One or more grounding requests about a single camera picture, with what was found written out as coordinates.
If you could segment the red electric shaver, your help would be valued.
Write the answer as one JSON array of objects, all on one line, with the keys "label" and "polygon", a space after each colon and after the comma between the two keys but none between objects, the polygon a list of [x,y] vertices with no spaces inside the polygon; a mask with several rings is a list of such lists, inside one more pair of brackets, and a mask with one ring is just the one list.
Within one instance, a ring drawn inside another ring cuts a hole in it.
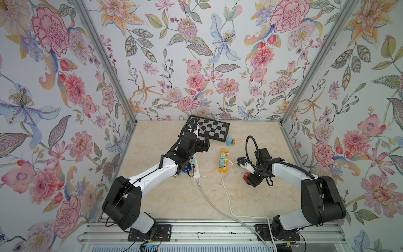
[{"label": "red electric shaver", "polygon": [[245,173],[244,174],[244,176],[243,176],[243,179],[246,181],[247,180],[247,177],[250,175],[250,173]]}]

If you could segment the teal USB charger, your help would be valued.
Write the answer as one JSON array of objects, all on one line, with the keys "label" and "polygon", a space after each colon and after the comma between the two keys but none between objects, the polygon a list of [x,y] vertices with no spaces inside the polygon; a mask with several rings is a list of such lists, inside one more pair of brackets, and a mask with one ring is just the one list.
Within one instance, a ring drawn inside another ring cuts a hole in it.
[{"label": "teal USB charger", "polygon": [[226,160],[225,159],[220,159],[219,168],[220,169],[225,169],[226,168]]}]

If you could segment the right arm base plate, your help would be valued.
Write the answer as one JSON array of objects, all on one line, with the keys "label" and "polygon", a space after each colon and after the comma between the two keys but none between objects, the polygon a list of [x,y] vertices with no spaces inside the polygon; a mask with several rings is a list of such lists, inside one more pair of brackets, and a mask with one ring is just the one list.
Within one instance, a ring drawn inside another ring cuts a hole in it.
[{"label": "right arm base plate", "polygon": [[272,241],[270,234],[272,234],[275,241],[279,242],[299,242],[301,240],[297,230],[286,231],[282,227],[272,225],[270,233],[269,226],[267,224],[256,224],[254,228],[259,235],[257,236],[259,241],[261,241],[261,239],[266,242]]}]

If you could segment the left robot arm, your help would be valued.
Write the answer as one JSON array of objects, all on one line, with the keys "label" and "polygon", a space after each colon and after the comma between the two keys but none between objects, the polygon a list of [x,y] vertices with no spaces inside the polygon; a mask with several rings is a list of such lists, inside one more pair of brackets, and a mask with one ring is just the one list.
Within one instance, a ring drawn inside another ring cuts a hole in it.
[{"label": "left robot arm", "polygon": [[207,152],[209,147],[209,138],[202,140],[194,132],[182,133],[173,148],[161,155],[158,164],[131,178],[116,178],[103,203],[102,211],[108,216],[108,220],[124,231],[132,228],[141,234],[153,235],[157,221],[141,211],[142,199],[165,179],[186,168],[195,153]]}]

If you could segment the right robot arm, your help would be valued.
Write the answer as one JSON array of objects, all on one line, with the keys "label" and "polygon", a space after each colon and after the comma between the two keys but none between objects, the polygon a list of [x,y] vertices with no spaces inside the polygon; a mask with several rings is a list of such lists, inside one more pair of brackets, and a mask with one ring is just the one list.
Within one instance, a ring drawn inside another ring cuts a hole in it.
[{"label": "right robot arm", "polygon": [[265,180],[273,186],[272,179],[280,178],[301,193],[299,209],[273,218],[271,232],[277,240],[289,238],[305,227],[345,218],[346,208],[331,177],[317,176],[282,158],[272,158],[267,149],[257,150],[255,156],[256,165],[248,157],[237,159],[237,164],[249,172],[245,177],[248,185],[255,188]]}]

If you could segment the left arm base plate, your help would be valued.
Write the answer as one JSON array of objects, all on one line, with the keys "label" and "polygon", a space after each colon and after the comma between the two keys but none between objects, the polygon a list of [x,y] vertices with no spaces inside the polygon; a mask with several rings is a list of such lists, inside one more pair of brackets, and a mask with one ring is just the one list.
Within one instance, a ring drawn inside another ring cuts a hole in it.
[{"label": "left arm base plate", "polygon": [[148,232],[141,233],[133,228],[128,235],[129,242],[170,242],[172,235],[172,225],[158,224],[153,226]]}]

